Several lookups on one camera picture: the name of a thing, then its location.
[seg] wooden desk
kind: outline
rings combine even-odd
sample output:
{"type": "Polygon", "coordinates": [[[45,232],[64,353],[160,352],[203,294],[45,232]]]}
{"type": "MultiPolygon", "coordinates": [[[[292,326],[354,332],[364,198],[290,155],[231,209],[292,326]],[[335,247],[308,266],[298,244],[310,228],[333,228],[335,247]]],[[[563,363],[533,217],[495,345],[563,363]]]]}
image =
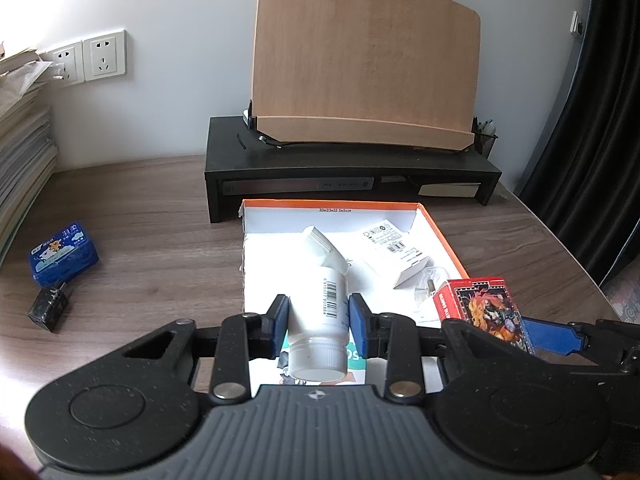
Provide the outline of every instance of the wooden desk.
{"type": "MultiPolygon", "coordinates": [[[[242,307],[242,225],[209,224],[204,157],[115,164],[55,174],[0,269],[0,440],[37,467],[23,416],[54,378],[177,317],[216,325],[242,307]],[[100,263],[80,276],[47,333],[27,318],[38,286],[27,255],[79,220],[100,263]]],[[[615,319],[609,303],[555,237],[500,187],[488,206],[437,199],[429,212],[471,276],[503,276],[526,316],[615,319]]]]}

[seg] black desk shelf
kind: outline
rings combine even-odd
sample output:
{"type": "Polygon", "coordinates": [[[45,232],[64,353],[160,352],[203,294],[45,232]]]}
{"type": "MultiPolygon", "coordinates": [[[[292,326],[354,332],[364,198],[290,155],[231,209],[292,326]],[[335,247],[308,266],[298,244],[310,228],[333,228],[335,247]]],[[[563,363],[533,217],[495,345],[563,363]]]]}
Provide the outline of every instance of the black desk shelf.
{"type": "Polygon", "coordinates": [[[380,182],[383,176],[420,176],[432,184],[479,182],[476,200],[486,205],[501,176],[473,149],[460,153],[381,144],[292,144],[267,146],[241,116],[212,117],[205,164],[209,219],[237,218],[243,198],[311,198],[422,202],[408,182],[380,182]],[[266,178],[374,177],[371,190],[332,190],[225,195],[223,182],[266,178]]]}

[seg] blue tissue pack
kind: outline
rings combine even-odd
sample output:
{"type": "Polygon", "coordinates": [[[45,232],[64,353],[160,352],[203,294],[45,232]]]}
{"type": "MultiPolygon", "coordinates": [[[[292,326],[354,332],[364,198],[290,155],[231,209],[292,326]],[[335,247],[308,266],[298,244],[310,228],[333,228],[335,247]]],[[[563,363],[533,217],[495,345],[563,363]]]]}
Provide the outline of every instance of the blue tissue pack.
{"type": "Polygon", "coordinates": [[[91,238],[80,222],[71,224],[31,251],[29,263],[33,279],[40,286],[68,282],[98,261],[91,238]]]}

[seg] black curtain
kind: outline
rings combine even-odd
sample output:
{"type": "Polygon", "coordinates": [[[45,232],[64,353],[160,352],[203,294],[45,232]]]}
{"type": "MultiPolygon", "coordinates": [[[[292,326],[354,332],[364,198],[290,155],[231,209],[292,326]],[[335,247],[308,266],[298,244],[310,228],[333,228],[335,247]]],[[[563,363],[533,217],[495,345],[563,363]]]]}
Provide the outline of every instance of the black curtain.
{"type": "Polygon", "coordinates": [[[591,0],[574,84],[520,199],[600,283],[640,218],[640,0],[591,0]]]}

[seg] red box with cartoon illustration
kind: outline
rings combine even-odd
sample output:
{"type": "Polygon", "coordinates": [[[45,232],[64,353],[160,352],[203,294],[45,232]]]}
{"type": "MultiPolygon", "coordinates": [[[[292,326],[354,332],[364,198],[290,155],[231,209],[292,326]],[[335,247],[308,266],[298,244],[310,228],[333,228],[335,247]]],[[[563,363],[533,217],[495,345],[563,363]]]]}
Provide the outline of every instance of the red box with cartoon illustration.
{"type": "Polygon", "coordinates": [[[440,320],[464,319],[498,339],[534,353],[518,307],[502,278],[447,280],[433,302],[440,320]]]}

